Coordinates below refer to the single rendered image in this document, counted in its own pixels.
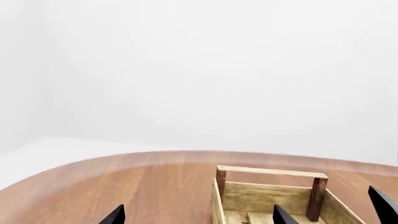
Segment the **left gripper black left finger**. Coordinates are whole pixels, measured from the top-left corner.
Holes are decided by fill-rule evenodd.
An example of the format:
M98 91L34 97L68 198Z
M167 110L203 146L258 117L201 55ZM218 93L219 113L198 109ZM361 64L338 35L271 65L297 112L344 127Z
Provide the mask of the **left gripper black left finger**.
M124 222L125 222L124 205L119 205L98 224L124 224Z

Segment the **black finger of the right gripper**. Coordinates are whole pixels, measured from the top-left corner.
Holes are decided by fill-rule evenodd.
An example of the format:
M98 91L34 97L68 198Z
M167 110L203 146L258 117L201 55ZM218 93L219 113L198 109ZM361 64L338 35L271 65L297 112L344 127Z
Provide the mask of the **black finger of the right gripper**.
M377 188L369 186L368 195L381 224L398 224L398 203Z

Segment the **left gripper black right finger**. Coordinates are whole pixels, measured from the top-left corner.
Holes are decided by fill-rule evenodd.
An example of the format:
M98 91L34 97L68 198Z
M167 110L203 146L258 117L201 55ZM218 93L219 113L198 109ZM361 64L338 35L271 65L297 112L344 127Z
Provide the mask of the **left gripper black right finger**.
M274 205L272 219L274 224L299 224L297 220L279 205Z

